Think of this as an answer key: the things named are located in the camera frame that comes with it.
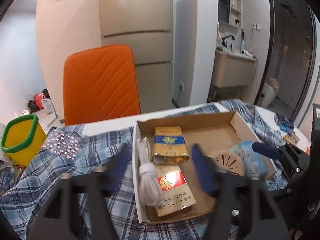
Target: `refrigerator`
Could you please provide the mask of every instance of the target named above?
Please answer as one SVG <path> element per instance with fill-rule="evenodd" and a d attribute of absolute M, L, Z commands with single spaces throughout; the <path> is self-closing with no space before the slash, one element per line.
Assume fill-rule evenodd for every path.
<path fill-rule="evenodd" d="M 101 43 L 133 52 L 142 113 L 170 109 L 173 0 L 99 0 Z"/>

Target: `plaid tablecloth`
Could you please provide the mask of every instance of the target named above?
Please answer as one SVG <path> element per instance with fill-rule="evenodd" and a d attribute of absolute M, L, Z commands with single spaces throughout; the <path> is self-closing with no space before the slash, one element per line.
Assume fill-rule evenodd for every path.
<path fill-rule="evenodd" d="M 230 103 L 228 108 L 236 106 L 238 106 L 237 110 L 241 116 L 255 129 L 255 132 L 262 131 L 262 134 L 259 135 L 262 141 L 270 144 L 271 141 L 277 140 L 277 137 L 270 133 L 268 126 L 259 118 L 257 111 L 252 113 L 241 101 Z M 212 104 L 178 115 L 216 112 L 219 110 Z M 72 176 L 90 173 L 94 167 L 107 163 L 111 156 L 117 155 L 124 144 L 128 144 L 132 149 L 132 127 L 90 137 L 81 134 L 82 126 L 69 126 L 59 130 L 81 142 L 81 148 L 76 153 L 76 157 L 74 159 L 66 158 L 63 155 L 57 155 L 53 150 L 41 149 L 25 170 L 19 183 L 0 199 L 1 211 L 22 239 L 28 237 L 37 212 L 59 181 L 62 173 L 69 172 Z M 268 189 L 286 186 L 287 181 L 282 175 L 280 166 L 279 174 L 268 181 Z M 131 162 L 127 166 L 119 190 L 112 197 L 107 198 L 106 202 L 113 225 L 119 238 L 123 240 L 201 239 L 207 227 L 207 216 L 170 224 L 140 224 L 136 212 Z M 80 213 L 84 218 L 87 239 L 92 239 L 85 194 L 79 194 L 79 206 Z M 236 239 L 236 227 L 232 226 L 230 239 Z"/>

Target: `power outlet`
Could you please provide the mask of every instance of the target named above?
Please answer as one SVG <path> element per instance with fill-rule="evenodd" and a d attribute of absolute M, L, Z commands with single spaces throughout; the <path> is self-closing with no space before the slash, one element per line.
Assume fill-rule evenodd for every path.
<path fill-rule="evenodd" d="M 180 81 L 180 87 L 182 87 L 182 92 L 184 92 L 184 83 L 182 81 Z"/>

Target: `slotted disc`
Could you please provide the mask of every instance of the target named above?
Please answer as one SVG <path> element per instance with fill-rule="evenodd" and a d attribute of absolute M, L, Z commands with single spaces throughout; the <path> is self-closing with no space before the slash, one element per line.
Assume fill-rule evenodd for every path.
<path fill-rule="evenodd" d="M 210 154 L 214 163 L 232 174 L 244 176 L 244 165 L 241 158 L 234 152 L 216 151 Z"/>

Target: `white cable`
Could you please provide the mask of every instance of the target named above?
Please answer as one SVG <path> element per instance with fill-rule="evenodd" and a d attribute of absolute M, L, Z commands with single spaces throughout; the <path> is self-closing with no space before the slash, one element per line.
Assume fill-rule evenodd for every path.
<path fill-rule="evenodd" d="M 147 138 L 137 139 L 139 154 L 139 198 L 146 206 L 158 207 L 163 205 L 163 193 L 157 182 L 157 173 L 151 162 L 151 146 Z"/>

